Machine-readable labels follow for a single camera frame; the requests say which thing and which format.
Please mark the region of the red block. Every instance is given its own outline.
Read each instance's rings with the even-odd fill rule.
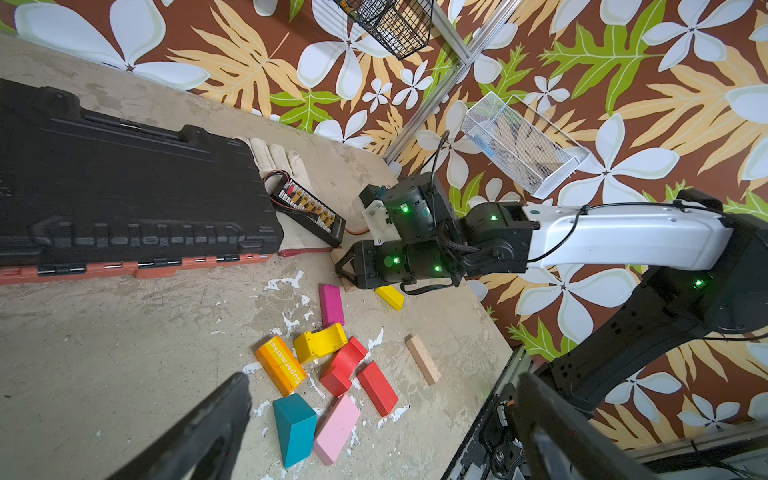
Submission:
[[[333,361],[328,365],[326,372],[320,377],[320,383],[331,392],[331,395],[344,395],[352,386],[349,377],[352,376],[352,373],[362,362],[362,359],[366,358],[367,354],[368,350],[355,337],[351,337],[349,342],[341,347],[341,350],[333,357]]]
[[[386,377],[379,366],[376,365],[376,362],[371,362],[370,365],[363,369],[357,376],[357,379],[382,417],[392,413],[397,404],[397,394],[389,382],[386,381]]]
[[[323,315],[323,328],[328,328],[334,323],[344,325],[341,290],[336,285],[320,285],[320,313]]]

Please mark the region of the pink block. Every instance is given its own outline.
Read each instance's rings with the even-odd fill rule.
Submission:
[[[341,306],[339,287],[320,284],[320,312],[323,314],[323,328],[328,328],[334,323],[344,325],[344,309]]]
[[[358,418],[360,410],[355,402],[347,395],[339,397],[315,436],[313,450],[324,464],[333,465],[339,458]]]

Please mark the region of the black tool case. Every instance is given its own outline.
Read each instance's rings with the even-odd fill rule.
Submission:
[[[0,266],[77,273],[277,252],[283,229],[248,146],[88,111],[0,79]]]

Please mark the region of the yellow arch block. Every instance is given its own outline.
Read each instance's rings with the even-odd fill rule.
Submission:
[[[330,355],[346,345],[346,334],[341,323],[334,323],[319,332],[305,332],[293,342],[299,363],[312,362],[321,356]]]

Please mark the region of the floral wallpaper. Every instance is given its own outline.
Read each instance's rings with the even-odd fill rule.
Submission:
[[[477,5],[453,15],[459,31],[484,21]],[[593,152],[548,199],[532,198],[460,131],[491,91],[563,148],[574,143],[543,117]],[[401,177],[428,170],[450,130],[438,175],[459,216],[494,200],[661,201],[695,187],[768,220],[764,0],[523,0],[444,100],[398,162]],[[511,344],[551,361],[610,318],[646,269],[557,265],[469,283]],[[591,422],[638,449],[766,418],[768,339],[697,340],[614,388]]]
[[[455,63],[435,32],[397,60],[330,0],[0,0],[0,31],[376,154]]]

